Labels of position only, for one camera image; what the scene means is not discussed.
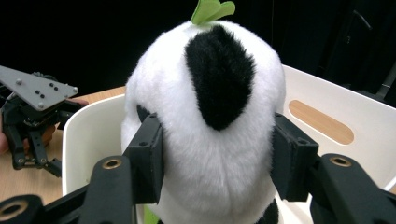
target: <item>white plastic container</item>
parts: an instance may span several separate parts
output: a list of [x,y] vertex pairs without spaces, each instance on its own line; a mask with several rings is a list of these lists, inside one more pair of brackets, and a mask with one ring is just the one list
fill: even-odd
[[[338,153],[356,160],[381,188],[396,183],[396,109],[284,66],[287,97],[284,116],[320,145],[319,155]],[[63,194],[89,183],[92,167],[111,155],[120,155],[120,124],[124,95],[105,99],[78,111],[64,127]],[[298,101],[345,124],[353,139],[342,144],[311,127],[290,112]],[[285,223],[312,223],[308,203],[279,203]]]

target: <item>black fur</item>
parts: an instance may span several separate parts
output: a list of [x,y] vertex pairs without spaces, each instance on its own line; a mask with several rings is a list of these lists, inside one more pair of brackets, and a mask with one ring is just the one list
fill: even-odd
[[219,25],[198,34],[185,50],[206,124],[217,131],[227,128],[243,112],[251,94],[252,57]]
[[276,200],[267,207],[264,216],[256,224],[277,224],[279,222],[279,209]]

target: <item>screw hole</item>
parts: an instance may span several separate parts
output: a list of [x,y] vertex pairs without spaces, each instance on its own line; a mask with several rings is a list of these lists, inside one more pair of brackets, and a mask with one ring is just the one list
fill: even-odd
[[342,167],[349,167],[352,165],[352,163],[349,160],[342,158],[342,157],[331,157],[330,161],[333,164],[342,166]]
[[120,160],[109,160],[109,161],[105,161],[102,164],[102,167],[107,169],[107,170],[111,170],[111,169],[117,168],[119,166],[121,166],[121,161]]
[[297,142],[298,142],[299,144],[301,144],[301,145],[307,145],[307,144],[309,144],[309,142],[306,141],[306,140],[303,139],[303,138],[299,138],[299,139],[297,140]]

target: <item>panda plush toy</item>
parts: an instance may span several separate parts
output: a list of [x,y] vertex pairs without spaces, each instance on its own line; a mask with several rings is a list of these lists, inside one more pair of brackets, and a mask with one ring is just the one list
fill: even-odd
[[216,2],[229,5],[205,17],[200,10],[212,5],[203,2],[216,1],[200,1],[191,21],[140,58],[126,85],[122,148],[141,125],[137,108],[156,113],[164,180],[159,203],[148,207],[159,223],[282,223],[270,177],[275,112],[285,98],[281,61],[249,30],[216,21],[233,3]]

